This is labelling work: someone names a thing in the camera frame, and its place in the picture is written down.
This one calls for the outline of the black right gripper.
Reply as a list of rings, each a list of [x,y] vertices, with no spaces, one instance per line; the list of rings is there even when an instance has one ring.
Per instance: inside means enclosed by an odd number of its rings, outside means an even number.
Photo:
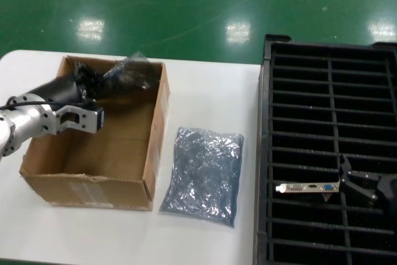
[[[396,215],[396,175],[379,175],[354,171],[351,163],[345,155],[340,156],[341,165],[339,175],[341,177],[340,191],[346,197],[353,201],[364,204],[374,205],[378,197],[378,206],[381,207],[387,215]],[[363,187],[354,184],[355,182],[378,182],[376,195]]]

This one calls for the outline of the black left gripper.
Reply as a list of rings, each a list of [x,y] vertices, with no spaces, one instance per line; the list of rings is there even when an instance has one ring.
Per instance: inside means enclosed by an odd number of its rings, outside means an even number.
[[[74,73],[59,76],[28,92],[50,106],[93,106],[106,97],[103,74],[86,63],[74,63]]]

